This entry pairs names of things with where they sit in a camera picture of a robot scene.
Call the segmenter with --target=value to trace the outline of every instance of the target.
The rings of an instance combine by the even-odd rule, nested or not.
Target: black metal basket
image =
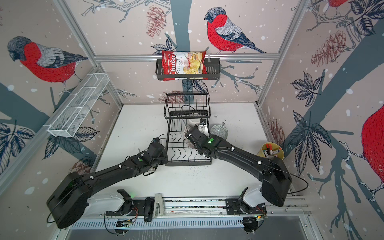
[[[205,58],[204,60],[206,74],[164,74],[162,59],[156,61],[156,75],[158,80],[164,78],[184,78],[187,80],[201,79],[203,80],[218,80],[220,79],[220,59],[219,58]]]
[[[164,105],[164,117],[168,121],[166,166],[210,165],[212,158],[197,153],[194,145],[185,137],[192,127],[189,119],[203,119],[209,131],[210,100],[208,93],[168,93]]]

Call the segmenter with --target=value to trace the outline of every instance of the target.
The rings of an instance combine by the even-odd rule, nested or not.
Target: chip bag
[[[206,74],[207,70],[204,65],[204,52],[177,52],[163,51],[162,65],[163,74]],[[164,81],[183,80],[187,78],[164,78]]]

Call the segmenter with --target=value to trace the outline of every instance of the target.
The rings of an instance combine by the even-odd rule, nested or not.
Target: white wire shelf
[[[52,123],[48,132],[55,137],[73,137],[85,117],[99,98],[100,94],[109,83],[105,73],[87,75],[84,86],[74,95],[62,113]]]

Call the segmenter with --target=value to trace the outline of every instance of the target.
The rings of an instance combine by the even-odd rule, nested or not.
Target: table surface
[[[212,103],[210,126],[224,121],[229,132],[227,141],[234,146],[257,154],[267,141],[253,103]],[[124,105],[96,171],[123,162],[138,149],[146,149],[152,138],[163,133],[167,133],[163,105]],[[163,197],[238,196],[245,187],[259,184],[245,170],[213,159],[210,166],[161,165],[149,176],[120,181],[100,193],[125,189],[132,197],[156,193]]]

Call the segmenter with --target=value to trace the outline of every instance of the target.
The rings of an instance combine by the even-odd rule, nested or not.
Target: pen holder
[[[263,146],[261,147],[261,149],[260,149],[260,151],[258,152],[257,156],[259,156],[259,157],[265,157],[263,150],[266,150],[266,145],[267,145],[267,144],[271,144],[273,150],[277,150],[277,149],[279,149],[280,152],[278,152],[276,155],[277,155],[277,157],[280,158],[281,160],[284,159],[284,151],[283,151],[283,149],[282,149],[279,145],[277,145],[276,143],[273,143],[273,142],[267,142],[267,143],[263,144]]]

